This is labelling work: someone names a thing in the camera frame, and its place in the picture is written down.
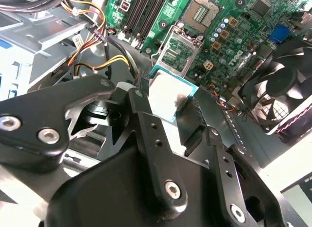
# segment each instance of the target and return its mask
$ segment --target silver bolt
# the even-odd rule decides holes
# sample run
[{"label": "silver bolt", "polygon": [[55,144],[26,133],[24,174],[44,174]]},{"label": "silver bolt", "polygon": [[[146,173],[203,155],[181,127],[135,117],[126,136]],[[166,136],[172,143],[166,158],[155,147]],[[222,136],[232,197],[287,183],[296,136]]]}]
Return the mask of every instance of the silver bolt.
[{"label": "silver bolt", "polygon": [[236,206],[235,204],[231,204],[230,208],[231,208],[231,212],[232,212],[233,216],[235,217],[235,219],[237,219],[238,222],[240,222],[240,223],[244,223],[246,218],[245,218],[243,211],[238,206]]},{"label": "silver bolt", "polygon": [[21,122],[14,116],[2,116],[0,117],[0,129],[5,131],[13,131],[20,128]]},{"label": "silver bolt", "polygon": [[106,87],[110,86],[110,84],[106,80],[101,80],[101,84]]},{"label": "silver bolt", "polygon": [[212,133],[215,134],[216,136],[219,135],[218,131],[216,131],[214,128],[211,129]]},{"label": "silver bolt", "polygon": [[243,149],[243,148],[241,148],[241,147],[239,147],[239,146],[237,146],[236,149],[237,149],[238,152],[241,153],[242,155],[244,155],[245,152],[246,152],[246,149]]},{"label": "silver bolt", "polygon": [[55,144],[59,141],[59,133],[54,129],[45,128],[39,131],[38,138],[46,144]]},{"label": "silver bolt", "polygon": [[181,190],[178,185],[174,182],[166,182],[166,191],[173,199],[178,199],[181,196]]},{"label": "silver bolt", "polygon": [[143,94],[139,90],[136,90],[135,93],[136,93],[136,95],[143,97]]}]

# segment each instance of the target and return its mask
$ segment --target black wire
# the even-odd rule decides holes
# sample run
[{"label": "black wire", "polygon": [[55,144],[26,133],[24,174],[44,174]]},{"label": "black wire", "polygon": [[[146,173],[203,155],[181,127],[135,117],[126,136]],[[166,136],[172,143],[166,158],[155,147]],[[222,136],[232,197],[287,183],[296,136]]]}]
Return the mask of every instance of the black wire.
[{"label": "black wire", "polygon": [[[105,56],[106,56],[106,60],[109,60],[109,47],[108,44],[104,45],[104,50],[105,50]],[[105,72],[105,74],[107,75],[107,79],[111,79],[112,78],[112,67],[108,66],[107,67],[107,71]]]},{"label": "black wire", "polygon": [[0,2],[0,11],[14,13],[37,13],[58,6],[63,0],[37,0],[26,3]]},{"label": "black wire", "polygon": [[137,65],[135,64],[134,60],[132,57],[129,57],[128,53],[126,52],[125,48],[115,41],[111,36],[106,36],[106,39],[114,46],[116,47],[125,57],[126,59],[130,62],[130,73],[133,76],[133,78],[136,78],[136,71],[138,73]]}]

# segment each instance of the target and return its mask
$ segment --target wire bundle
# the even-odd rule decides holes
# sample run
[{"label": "wire bundle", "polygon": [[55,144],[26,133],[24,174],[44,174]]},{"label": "wire bundle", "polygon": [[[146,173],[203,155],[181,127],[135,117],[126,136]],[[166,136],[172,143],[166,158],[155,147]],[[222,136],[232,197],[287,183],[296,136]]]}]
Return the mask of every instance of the wire bundle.
[{"label": "wire bundle", "polygon": [[214,95],[215,102],[224,110],[227,112],[235,112],[236,110],[234,107],[229,105],[228,103],[225,103],[220,100],[220,93],[216,91],[216,87],[214,84],[209,84],[207,90],[211,92]]},{"label": "wire bundle", "polygon": [[[92,35],[89,37],[89,39],[84,43],[84,45],[79,48],[76,53],[70,58],[70,60],[68,61],[68,66],[71,66],[75,59],[77,58],[77,56],[81,53],[83,53],[84,51],[86,51],[87,49],[90,49],[93,46],[99,45],[101,43],[104,43],[104,50],[105,50],[105,56],[107,61],[99,66],[92,66],[89,63],[86,62],[82,62],[82,63],[78,63],[74,66],[74,75],[78,76],[79,75],[79,70],[82,66],[85,66],[89,69],[92,69],[94,73],[98,73],[98,71],[104,69],[104,68],[108,68],[108,71],[106,72],[106,75],[108,76],[108,79],[111,78],[111,74],[112,74],[112,70],[110,65],[116,61],[123,61],[125,62],[129,67],[130,67],[130,72],[132,74],[132,76],[135,78],[138,74],[138,69],[137,66],[134,62],[134,60],[132,59],[131,55],[123,48],[122,45],[120,45],[117,41],[115,41],[113,38],[106,36],[106,29],[105,29],[105,14],[102,11],[102,9],[100,7],[98,7],[96,4],[88,2],[88,1],[83,1],[83,0],[64,0],[64,2],[61,4],[64,9],[66,11],[68,11],[69,13],[73,13],[73,5],[71,4],[71,2],[75,2],[75,3],[82,3],[82,4],[88,4],[91,5],[92,7],[96,8],[98,11],[94,11],[94,10],[79,10],[78,14],[83,16],[85,20],[87,20],[91,26],[93,28],[95,28],[95,30],[98,31],[97,34],[99,35],[103,35],[101,37],[96,36],[95,33],[96,31],[92,32],[92,29],[89,28],[89,31],[92,32]],[[99,16],[100,20],[101,20],[101,25],[97,26],[97,24],[95,24],[95,22],[87,16],[86,13],[95,13]],[[109,49],[108,49],[108,43],[107,41],[109,41],[113,46],[115,46],[121,53],[122,55],[117,55],[112,57],[111,59],[109,58]]]},{"label": "wire bundle", "polygon": [[0,11],[14,13],[37,13],[58,6],[64,0],[37,0],[26,3],[1,3]]}]

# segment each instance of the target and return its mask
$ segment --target fan grille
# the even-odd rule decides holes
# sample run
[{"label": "fan grille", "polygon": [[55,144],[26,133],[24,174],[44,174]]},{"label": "fan grille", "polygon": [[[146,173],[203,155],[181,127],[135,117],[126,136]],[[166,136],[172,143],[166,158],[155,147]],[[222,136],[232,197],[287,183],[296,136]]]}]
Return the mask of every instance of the fan grille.
[{"label": "fan grille", "polygon": [[[266,100],[270,100],[271,97],[269,95],[266,95],[264,97],[264,99]],[[272,104],[266,105],[262,108],[262,112],[267,116],[269,113],[269,110],[271,108]],[[288,112],[288,108],[285,104],[275,100],[273,103],[273,112],[275,115],[275,118],[272,119],[273,121],[280,121],[282,119],[284,119],[285,117],[288,116],[289,112]]]}]

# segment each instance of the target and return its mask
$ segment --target robotic arm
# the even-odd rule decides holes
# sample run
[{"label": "robotic arm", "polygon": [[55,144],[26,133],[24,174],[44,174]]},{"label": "robotic arm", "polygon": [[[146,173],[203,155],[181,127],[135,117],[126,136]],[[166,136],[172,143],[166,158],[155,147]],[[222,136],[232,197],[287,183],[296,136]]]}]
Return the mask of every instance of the robotic arm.
[{"label": "robotic arm", "polygon": [[116,155],[65,182],[45,227],[304,227],[261,179],[242,147],[224,148],[190,99],[177,112],[185,157],[174,154],[148,101],[149,77],[134,85],[93,75],[0,102],[0,163],[48,176],[69,141],[106,122]]}]

